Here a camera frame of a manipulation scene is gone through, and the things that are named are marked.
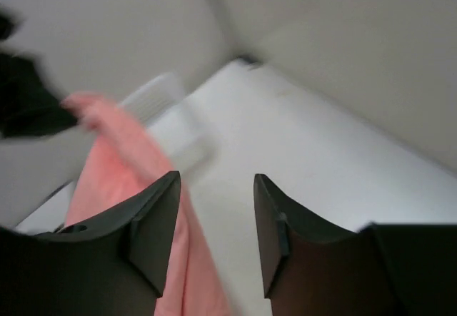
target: pink cloth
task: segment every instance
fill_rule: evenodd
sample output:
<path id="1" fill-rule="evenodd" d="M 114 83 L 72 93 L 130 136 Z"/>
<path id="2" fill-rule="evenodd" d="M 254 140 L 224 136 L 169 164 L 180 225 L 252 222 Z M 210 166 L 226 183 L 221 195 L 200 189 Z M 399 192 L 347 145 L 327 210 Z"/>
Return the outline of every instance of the pink cloth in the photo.
<path id="1" fill-rule="evenodd" d="M 173 170 L 159 145 L 114 103 L 96 94 L 76 93 L 62 104 L 79 117 L 80 123 L 98 133 L 79 178 L 66 225 L 101 213 Z M 154 315 L 230 315 L 185 186 L 181 190 L 164 296 L 157 300 Z"/>

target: white tabletop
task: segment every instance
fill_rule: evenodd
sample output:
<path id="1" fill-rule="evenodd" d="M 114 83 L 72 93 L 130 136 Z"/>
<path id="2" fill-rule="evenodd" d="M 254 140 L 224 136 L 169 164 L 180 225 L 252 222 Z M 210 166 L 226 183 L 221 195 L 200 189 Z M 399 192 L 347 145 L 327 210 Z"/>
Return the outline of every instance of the white tabletop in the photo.
<path id="1" fill-rule="evenodd" d="M 230 63 L 188 101 L 216 141 L 190 186 L 235 315 L 271 314 L 262 295 L 255 173 L 351 230 L 370 221 L 457 221 L 454 175 L 268 66 Z"/>

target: gray wall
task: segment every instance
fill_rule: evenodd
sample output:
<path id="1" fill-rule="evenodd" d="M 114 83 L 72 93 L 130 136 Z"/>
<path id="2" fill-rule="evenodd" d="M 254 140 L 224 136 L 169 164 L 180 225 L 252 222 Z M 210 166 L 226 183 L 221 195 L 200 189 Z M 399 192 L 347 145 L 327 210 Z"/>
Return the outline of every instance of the gray wall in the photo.
<path id="1" fill-rule="evenodd" d="M 247 46 L 457 170 L 457 0 L 226 0 Z"/>
<path id="2" fill-rule="evenodd" d="M 120 99 L 164 71 L 189 89 L 230 46 L 206 0 L 0 0 L 24 18 L 8 45 L 42 54 L 65 91 Z M 0 145 L 0 223 L 13 225 L 78 172 L 90 146 L 76 131 L 39 143 Z"/>

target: pink fabric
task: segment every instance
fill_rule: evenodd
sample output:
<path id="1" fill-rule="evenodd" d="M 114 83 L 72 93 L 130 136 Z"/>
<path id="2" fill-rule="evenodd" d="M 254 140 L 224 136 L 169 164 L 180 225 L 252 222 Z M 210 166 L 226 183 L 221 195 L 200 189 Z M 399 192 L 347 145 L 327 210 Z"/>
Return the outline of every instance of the pink fabric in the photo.
<path id="1" fill-rule="evenodd" d="M 79 178 L 66 225 L 101 213 L 173 170 L 159 145 L 114 103 L 96 94 L 77 93 L 62 104 L 75 113 L 84 126 L 98 133 Z M 230 315 L 185 186 L 181 191 L 164 296 L 157 300 L 154 315 Z"/>

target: pink towel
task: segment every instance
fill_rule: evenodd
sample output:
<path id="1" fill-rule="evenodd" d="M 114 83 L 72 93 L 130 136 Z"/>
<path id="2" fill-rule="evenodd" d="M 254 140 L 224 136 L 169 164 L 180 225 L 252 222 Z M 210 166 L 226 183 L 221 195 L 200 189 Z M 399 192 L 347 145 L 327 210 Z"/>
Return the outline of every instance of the pink towel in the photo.
<path id="1" fill-rule="evenodd" d="M 62 104 L 77 115 L 84 126 L 98 133 L 79 178 L 66 225 L 101 213 L 173 170 L 159 145 L 114 103 L 96 94 L 76 93 Z M 185 186 L 181 191 L 164 296 L 157 300 L 154 315 L 230 315 Z"/>

